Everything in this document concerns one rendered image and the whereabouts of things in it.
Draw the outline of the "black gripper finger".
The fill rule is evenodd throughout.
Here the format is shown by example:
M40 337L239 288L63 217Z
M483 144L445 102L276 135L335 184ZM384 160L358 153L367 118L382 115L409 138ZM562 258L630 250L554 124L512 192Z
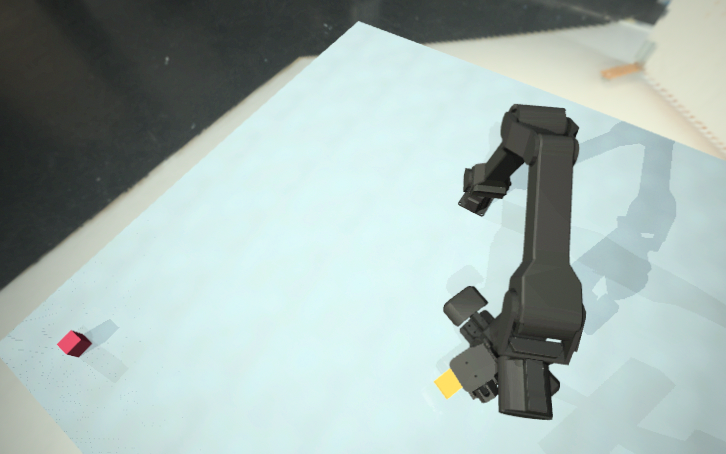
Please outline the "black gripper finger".
M487 311L487 310L483 310L483 311L482 311L481 313L479 313L479 314L482 314L482 315L483 315L483 316L484 316L484 317L485 317L486 319L488 319L488 318L491 318L491 319L492 319L492 321L494 320L494 318L493 318L493 316L491 315L491 313L490 313L489 311ZM465 329L464 329L463 327L464 327L464 326L462 326L462 327L460 328L460 333L462 334L462 336L463 336L463 337L464 337L464 338L466 339L466 341L467 341L467 342L468 342L469 344L473 343L473 341L474 341L474 340L476 340L477 338L473 340L473 339L472 339L472 338L470 337L470 335L469 335L469 334L468 334L468 333L467 333L467 332L465 331Z

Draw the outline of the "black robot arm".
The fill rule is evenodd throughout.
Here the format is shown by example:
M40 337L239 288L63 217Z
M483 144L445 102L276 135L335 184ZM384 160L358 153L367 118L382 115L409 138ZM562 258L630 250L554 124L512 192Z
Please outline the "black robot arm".
M565 111L512 105L488 162L465 168L458 202L483 217L494 198L507 195L510 175L529 165L522 262L491 329L503 356L496 358L482 335L450 368L472 400L488 403L498 395L498 412L538 420L553 420L549 365L569 365L586 320L582 285L570 264L579 127Z

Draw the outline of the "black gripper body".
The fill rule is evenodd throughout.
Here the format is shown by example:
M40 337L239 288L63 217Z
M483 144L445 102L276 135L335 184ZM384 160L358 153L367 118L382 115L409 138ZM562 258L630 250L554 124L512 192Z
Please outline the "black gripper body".
M475 286L468 286L445 303L443 312L457 327L471 318L464 324L465 331L473 340L483 335L489 341L492 353L498 358L503 355L498 355L497 343L492 336L491 329L494 320L492 321L491 318L486 319L482 314L478 313L480 309L488 304L489 302ZM552 397L560 389L560 382L550 371L549 377Z

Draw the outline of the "red cube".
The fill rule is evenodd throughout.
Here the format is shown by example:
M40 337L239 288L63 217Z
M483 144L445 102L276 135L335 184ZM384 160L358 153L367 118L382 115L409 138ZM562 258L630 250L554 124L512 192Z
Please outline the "red cube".
M67 354L74 357L79 357L92 342L74 330L70 330L67 335L61 339L57 345Z

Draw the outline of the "yellow bar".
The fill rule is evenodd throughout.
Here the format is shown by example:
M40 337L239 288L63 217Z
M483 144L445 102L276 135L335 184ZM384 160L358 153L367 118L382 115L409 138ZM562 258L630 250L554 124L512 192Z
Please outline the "yellow bar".
M451 368L447 370L444 374L442 374L439 378L437 378L434 382L444 394L446 399L449 399L456 391L461 388L461 385L459 384L460 382L458 381Z

